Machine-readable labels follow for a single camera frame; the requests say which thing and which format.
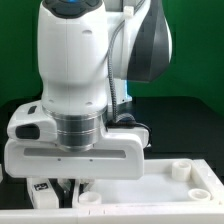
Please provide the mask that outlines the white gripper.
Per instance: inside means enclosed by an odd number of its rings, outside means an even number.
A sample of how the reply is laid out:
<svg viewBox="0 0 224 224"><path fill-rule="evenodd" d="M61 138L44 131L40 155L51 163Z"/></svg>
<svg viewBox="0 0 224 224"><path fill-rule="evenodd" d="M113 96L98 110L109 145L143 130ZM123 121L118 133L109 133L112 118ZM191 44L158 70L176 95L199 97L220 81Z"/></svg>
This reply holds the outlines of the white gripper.
<svg viewBox="0 0 224 224"><path fill-rule="evenodd" d="M144 174L144 128L109 129L84 152L65 152L55 144L9 139L5 171L16 178L139 179Z"/></svg>

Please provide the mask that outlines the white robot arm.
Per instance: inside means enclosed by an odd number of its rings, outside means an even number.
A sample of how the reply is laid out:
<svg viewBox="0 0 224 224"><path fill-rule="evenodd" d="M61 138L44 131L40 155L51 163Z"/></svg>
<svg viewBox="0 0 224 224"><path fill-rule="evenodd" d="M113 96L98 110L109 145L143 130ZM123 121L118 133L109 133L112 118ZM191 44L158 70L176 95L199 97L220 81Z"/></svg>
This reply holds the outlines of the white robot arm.
<svg viewBox="0 0 224 224"><path fill-rule="evenodd" d="M117 112L123 83L168 67L172 39L161 0L42 0L40 100L8 127L6 172L16 178L138 179L151 140Z"/></svg>

